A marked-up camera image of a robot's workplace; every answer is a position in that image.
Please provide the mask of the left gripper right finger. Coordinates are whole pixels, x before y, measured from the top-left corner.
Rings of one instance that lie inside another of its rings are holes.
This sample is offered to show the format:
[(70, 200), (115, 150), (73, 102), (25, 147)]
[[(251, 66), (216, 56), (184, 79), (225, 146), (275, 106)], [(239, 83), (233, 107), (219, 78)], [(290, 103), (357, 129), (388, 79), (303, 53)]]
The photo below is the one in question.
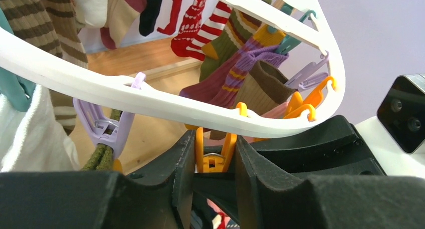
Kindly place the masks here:
[(424, 180), (377, 175), (304, 179), (261, 156), (242, 137), (235, 148), (241, 228), (424, 228)]

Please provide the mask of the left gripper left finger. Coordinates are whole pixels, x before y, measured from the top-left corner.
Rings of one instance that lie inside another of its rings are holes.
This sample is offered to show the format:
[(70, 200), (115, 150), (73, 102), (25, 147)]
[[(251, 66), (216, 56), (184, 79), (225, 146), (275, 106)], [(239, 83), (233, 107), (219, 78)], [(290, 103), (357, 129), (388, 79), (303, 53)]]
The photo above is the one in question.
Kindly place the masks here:
[(189, 228), (195, 132), (125, 176), (116, 171), (1, 174), (1, 228)]

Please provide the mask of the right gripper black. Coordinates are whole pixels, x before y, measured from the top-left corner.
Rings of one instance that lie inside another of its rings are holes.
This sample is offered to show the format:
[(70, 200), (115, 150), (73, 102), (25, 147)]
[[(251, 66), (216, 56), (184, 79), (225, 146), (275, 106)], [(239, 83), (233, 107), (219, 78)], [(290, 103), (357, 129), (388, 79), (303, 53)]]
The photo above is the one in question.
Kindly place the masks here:
[[(253, 148), (261, 156), (298, 177), (323, 175), (385, 175), (377, 159), (353, 124), (342, 115), (300, 134), (249, 142), (237, 137), (236, 146)], [(196, 173), (192, 209), (207, 214), (207, 199), (230, 218), (239, 221), (235, 185), (235, 165), (231, 161), (225, 173)]]

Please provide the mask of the olive green sock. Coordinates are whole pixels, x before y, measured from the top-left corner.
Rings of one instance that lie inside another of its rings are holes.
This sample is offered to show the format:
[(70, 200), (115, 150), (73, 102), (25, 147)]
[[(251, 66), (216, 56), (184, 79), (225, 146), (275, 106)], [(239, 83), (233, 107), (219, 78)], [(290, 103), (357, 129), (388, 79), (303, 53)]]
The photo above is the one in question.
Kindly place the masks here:
[(119, 159), (114, 159), (113, 149), (105, 144), (99, 143), (82, 171), (88, 170), (115, 170), (123, 172)]

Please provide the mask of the lilac clothespin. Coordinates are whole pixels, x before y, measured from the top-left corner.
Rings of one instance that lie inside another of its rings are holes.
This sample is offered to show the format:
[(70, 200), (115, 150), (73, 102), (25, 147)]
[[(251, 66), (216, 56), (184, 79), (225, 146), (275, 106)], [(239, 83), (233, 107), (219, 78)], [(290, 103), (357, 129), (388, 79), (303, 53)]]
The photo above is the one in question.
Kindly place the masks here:
[(93, 144), (111, 147), (113, 158), (117, 159), (125, 147), (135, 114), (124, 111), (113, 119), (105, 116), (100, 105), (78, 98), (73, 99), (73, 104)]

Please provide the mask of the white oval sock hanger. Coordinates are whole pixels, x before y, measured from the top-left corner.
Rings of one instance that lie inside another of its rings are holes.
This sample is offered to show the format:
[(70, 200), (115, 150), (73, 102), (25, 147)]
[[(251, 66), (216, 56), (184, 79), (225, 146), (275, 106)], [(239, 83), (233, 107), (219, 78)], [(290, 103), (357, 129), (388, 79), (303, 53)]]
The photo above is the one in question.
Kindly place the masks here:
[(327, 95), (316, 109), (314, 121), (307, 113), (292, 119), (263, 118), (249, 111), (242, 117), (225, 109), (158, 91), (147, 83), (130, 88), (129, 76), (105, 76), (57, 58), (1, 30), (1, 67), (60, 93), (101, 106), (158, 117), (237, 135), (279, 138), (299, 134), (330, 118), (339, 108), (346, 88), (342, 56), (318, 0), (283, 0), (293, 8), (314, 11), (310, 27), (261, 0), (220, 0), (286, 34), (329, 52), (328, 72), (335, 85), (327, 84)]

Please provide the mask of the white sock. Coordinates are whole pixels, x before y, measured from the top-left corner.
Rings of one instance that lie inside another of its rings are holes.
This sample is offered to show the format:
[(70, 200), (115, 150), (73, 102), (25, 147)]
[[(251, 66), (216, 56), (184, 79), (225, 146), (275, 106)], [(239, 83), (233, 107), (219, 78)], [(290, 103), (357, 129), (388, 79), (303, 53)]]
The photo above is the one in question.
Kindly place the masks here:
[(27, 112), (1, 95), (1, 172), (80, 168), (74, 142), (54, 118), (47, 88), (36, 86)]

